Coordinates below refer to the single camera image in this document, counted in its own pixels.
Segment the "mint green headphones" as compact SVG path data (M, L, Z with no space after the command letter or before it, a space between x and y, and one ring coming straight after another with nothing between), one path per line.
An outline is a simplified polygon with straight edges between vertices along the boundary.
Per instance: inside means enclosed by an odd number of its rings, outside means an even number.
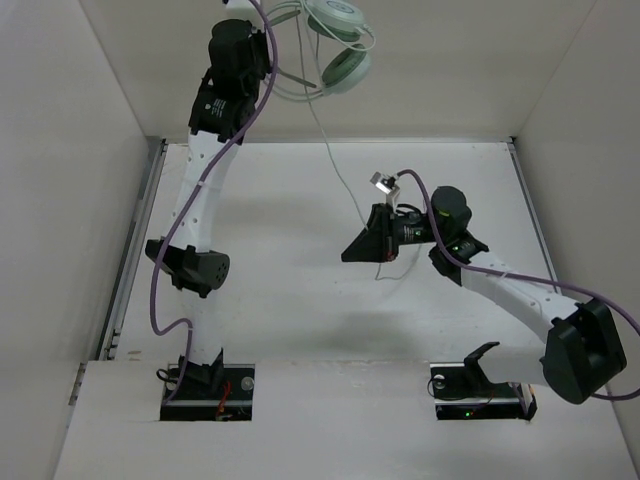
M272 26L294 22L300 34L297 45L309 42L309 50L301 52L298 74L278 70L278 78L285 81L274 87L279 98L306 103L345 94L368 75L376 36L354 3L282 1L269 9L267 18Z

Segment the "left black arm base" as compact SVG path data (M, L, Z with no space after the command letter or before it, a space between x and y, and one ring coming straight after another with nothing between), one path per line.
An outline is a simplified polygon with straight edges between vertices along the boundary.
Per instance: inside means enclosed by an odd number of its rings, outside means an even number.
M180 369L158 369L164 383L160 420L165 422L246 422L252 420L255 366L232 364L224 367L218 384L210 388L185 378L171 401Z

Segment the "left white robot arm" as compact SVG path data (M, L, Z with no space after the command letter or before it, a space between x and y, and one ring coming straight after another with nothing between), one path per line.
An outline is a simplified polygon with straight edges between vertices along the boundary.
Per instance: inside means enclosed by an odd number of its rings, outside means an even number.
M230 260L212 248L213 220L231 162L268 100L260 84L277 63L269 54L266 33L242 19L215 24L208 53L210 66L188 122L189 157L171 225L165 236L146 245L154 263L149 316L157 336L183 325L192 338L196 326L189 318L159 326L157 294L162 273L175 288L201 299L224 283Z

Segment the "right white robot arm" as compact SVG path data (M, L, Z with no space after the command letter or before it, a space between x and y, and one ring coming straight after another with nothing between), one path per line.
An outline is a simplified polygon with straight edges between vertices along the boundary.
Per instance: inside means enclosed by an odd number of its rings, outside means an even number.
M542 342L532 351L508 351L487 342L463 360L462 385L480 396L508 382L550 387L581 404L627 366L609 307L596 297L580 303L533 281L519 279L467 229L472 212L465 195L442 186L430 211L387 203L373 205L366 227L342 252L344 263L387 263L404 245L430 243L435 269L475 292L528 327Z

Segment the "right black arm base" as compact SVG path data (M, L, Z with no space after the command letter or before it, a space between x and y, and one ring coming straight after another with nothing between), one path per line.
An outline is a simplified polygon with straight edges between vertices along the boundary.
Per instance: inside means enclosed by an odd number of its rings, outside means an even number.
M531 421L538 410L529 384L482 381L476 385L468 378L463 363L431 364L427 392L440 421Z

